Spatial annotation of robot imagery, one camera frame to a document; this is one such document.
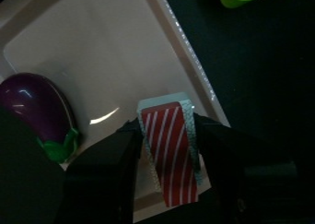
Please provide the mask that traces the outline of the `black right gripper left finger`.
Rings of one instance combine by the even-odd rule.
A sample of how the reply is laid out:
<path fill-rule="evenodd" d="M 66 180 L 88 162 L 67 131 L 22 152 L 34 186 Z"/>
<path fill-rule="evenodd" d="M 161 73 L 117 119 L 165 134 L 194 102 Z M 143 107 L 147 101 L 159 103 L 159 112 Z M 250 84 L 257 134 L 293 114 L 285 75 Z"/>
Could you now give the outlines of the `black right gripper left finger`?
<path fill-rule="evenodd" d="M 143 136 L 129 121 L 67 168 L 55 224 L 134 224 L 134 193 Z"/>

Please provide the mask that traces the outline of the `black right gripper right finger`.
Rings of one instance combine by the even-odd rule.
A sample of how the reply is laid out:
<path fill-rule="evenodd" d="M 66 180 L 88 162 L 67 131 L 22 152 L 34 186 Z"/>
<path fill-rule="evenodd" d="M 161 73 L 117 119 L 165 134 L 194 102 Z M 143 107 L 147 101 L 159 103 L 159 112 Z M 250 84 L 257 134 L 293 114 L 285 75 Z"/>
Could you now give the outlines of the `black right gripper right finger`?
<path fill-rule="evenodd" d="M 197 114 L 197 145 L 225 224 L 315 224 L 315 192 L 291 156 Z"/>

